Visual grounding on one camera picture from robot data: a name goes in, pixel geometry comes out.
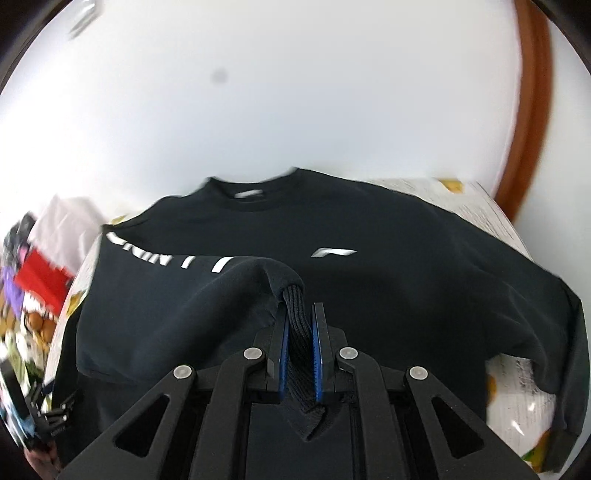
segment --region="silver bolt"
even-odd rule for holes
[[[340,350],[339,355],[347,360],[352,360],[353,358],[357,358],[359,352],[352,346],[346,346]]]
[[[191,370],[191,367],[188,365],[179,365],[174,369],[173,375],[179,380],[182,380],[183,378],[189,377],[192,371],[193,370]]]
[[[425,380],[429,375],[427,370],[423,367],[412,367],[408,373],[410,373],[410,376],[415,380]]]
[[[256,360],[257,358],[260,358],[261,356],[262,356],[262,350],[260,348],[255,347],[255,346],[252,346],[252,347],[244,350],[244,358],[246,358],[247,360]]]

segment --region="shirt sleeve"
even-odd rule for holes
[[[559,471],[581,434],[589,353],[580,299],[558,277],[457,215],[444,212],[474,315],[491,358],[532,360],[538,387],[556,395],[544,470]]]

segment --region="dark spot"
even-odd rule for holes
[[[212,83],[222,85],[228,81],[228,71],[226,69],[215,69],[212,72]]]

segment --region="red cloth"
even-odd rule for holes
[[[52,267],[43,255],[32,248],[14,277],[14,283],[45,303],[54,314],[59,314],[71,279],[66,270]]]

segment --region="orange wooden trim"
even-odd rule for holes
[[[552,51],[545,15],[530,0],[514,0],[521,42],[521,90],[513,142],[495,201],[514,220],[533,180],[552,98]]]

